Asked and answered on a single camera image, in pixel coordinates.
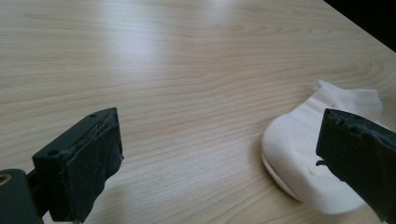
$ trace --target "white sock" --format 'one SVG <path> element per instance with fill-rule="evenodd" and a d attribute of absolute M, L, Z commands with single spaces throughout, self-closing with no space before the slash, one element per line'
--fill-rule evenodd
<path fill-rule="evenodd" d="M 316 166 L 320 125 L 325 108 L 378 121 L 382 111 L 375 90 L 343 90 L 320 81 L 303 104 L 276 118 L 262 139 L 262 160 L 276 183 L 295 199 L 325 214 L 355 210 L 364 200 L 326 166 Z"/>

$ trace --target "wooden table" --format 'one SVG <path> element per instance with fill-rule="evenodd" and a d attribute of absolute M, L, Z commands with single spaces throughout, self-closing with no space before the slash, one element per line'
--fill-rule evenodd
<path fill-rule="evenodd" d="M 125 160 L 86 223 L 379 223 L 316 212 L 262 165 L 319 79 L 377 89 L 396 129 L 395 52 L 322 1 L 2 0 L 0 169 L 116 106 Z"/>

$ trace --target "white fabric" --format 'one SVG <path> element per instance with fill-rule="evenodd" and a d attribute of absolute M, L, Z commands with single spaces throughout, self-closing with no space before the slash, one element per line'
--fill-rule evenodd
<path fill-rule="evenodd" d="M 270 124 L 262 139 L 262 160 L 290 196 L 319 212 L 341 214 L 359 208 L 364 200 L 326 166 L 315 165 L 321 160 L 315 151 L 325 108 L 378 121 L 382 104 L 375 90 L 343 90 L 320 81 L 303 104 Z"/>

